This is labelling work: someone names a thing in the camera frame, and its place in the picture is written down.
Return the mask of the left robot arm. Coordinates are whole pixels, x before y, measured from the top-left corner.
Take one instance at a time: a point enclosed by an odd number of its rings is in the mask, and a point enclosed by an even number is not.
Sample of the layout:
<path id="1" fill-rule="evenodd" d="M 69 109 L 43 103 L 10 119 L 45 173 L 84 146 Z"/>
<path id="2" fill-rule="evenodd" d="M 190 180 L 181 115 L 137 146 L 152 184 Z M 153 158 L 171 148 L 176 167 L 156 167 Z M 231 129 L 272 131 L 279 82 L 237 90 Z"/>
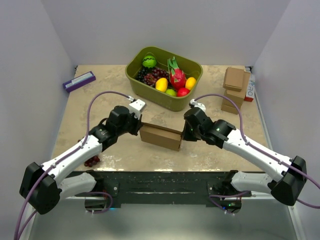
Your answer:
<path id="1" fill-rule="evenodd" d="M 142 127 L 145 103 L 136 100 L 128 107 L 116 106 L 88 136 L 76 145 L 42 165 L 33 162 L 24 172 L 19 193 L 41 215 L 50 212 L 63 198 L 88 192 L 99 196 L 104 184 L 90 173 L 68 178 L 78 166 L 97 156 L 126 133 L 137 135 Z"/>

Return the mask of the brown cardboard paper box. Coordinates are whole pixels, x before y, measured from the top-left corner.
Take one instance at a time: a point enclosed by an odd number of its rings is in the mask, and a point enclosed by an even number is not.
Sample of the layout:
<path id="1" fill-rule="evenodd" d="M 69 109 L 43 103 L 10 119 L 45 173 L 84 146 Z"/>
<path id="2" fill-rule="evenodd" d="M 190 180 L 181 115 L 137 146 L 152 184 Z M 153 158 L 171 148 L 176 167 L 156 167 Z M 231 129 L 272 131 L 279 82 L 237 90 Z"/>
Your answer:
<path id="1" fill-rule="evenodd" d="M 182 143 L 182 132 L 155 125 L 143 123 L 139 130 L 143 142 L 173 151 L 179 151 Z"/>

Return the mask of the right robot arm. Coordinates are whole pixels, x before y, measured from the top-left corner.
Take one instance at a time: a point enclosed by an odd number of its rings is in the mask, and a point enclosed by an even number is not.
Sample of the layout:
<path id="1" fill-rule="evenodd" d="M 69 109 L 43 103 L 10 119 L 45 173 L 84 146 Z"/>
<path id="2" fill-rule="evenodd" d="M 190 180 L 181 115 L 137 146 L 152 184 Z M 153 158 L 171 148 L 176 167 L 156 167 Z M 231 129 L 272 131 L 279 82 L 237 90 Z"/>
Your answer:
<path id="1" fill-rule="evenodd" d="M 213 187 L 214 193 L 233 197 L 238 192 L 260 192 L 272 195 L 280 203 L 293 206 L 307 181 L 306 161 L 295 156 L 274 152 L 263 145 L 241 135 L 241 131 L 229 122 L 212 121 L 199 107 L 189 109 L 182 138 L 185 141 L 202 140 L 208 145 L 234 153 L 254 164 L 263 173 L 248 173 L 231 170 L 221 183 Z"/>

